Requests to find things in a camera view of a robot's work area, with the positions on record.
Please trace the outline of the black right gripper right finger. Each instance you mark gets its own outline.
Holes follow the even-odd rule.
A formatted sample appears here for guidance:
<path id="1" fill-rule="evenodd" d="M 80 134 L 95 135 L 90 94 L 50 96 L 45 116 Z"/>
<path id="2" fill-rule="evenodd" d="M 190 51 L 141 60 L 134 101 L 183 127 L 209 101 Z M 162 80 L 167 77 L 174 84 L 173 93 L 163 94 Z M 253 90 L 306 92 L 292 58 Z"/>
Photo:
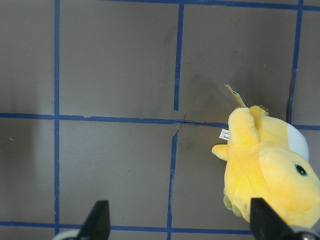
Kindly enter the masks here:
<path id="1" fill-rule="evenodd" d="M 294 231 L 263 198 L 251 198 L 250 230 L 256 240 L 293 240 Z"/>

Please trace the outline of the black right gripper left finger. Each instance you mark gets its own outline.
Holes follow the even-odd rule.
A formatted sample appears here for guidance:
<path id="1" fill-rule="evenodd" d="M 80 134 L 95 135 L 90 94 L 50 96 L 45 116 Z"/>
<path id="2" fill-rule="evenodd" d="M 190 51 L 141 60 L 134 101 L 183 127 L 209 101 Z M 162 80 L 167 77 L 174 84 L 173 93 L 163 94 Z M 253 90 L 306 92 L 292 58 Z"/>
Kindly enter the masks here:
<path id="1" fill-rule="evenodd" d="M 79 233 L 78 240 L 108 240 L 111 232 L 110 208 L 108 200 L 98 200 Z"/>

